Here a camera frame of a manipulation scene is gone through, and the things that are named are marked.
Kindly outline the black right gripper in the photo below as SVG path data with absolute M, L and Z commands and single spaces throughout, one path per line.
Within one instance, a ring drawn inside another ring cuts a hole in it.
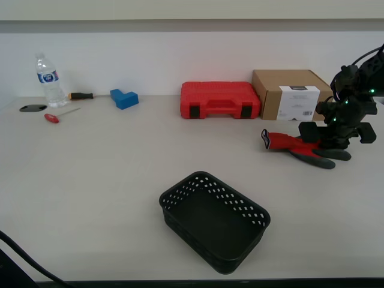
M 302 122 L 299 124 L 300 138 L 304 143 L 322 141 L 322 146 L 330 149 L 346 149 L 353 137 L 359 137 L 362 144 L 371 144 L 377 139 L 376 133 L 369 122 L 362 120 L 366 115 L 376 114 L 377 106 L 372 98 L 324 101 L 322 115 L 326 127 L 318 127 L 315 122 Z

